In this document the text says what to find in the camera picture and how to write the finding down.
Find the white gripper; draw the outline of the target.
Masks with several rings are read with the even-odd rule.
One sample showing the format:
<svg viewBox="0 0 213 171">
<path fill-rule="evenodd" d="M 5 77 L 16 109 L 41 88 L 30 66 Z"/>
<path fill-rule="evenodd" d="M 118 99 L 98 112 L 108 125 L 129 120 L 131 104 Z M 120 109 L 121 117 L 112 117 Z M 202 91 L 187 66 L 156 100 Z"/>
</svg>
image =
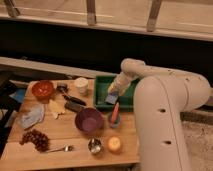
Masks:
<svg viewBox="0 0 213 171">
<path fill-rule="evenodd" d="M 119 95 L 122 96 L 129 86 L 131 85 L 131 82 L 135 79 L 134 76 L 128 75 L 124 72 L 121 72 L 118 74 L 114 81 L 113 84 L 111 84 L 108 88 L 108 93 L 112 93 L 114 91 L 118 91 Z"/>
</svg>

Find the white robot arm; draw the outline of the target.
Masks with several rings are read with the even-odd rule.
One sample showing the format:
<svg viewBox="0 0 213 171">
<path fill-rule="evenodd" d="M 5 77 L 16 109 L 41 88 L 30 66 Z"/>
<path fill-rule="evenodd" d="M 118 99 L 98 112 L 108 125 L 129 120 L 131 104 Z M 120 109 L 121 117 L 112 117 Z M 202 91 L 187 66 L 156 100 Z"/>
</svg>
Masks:
<svg viewBox="0 0 213 171">
<path fill-rule="evenodd" d="M 133 110 L 139 139 L 141 171 L 191 171 L 180 113 L 204 105 L 208 80 L 197 73 L 149 66 L 127 58 L 109 90 L 121 93 L 133 80 Z"/>
</svg>

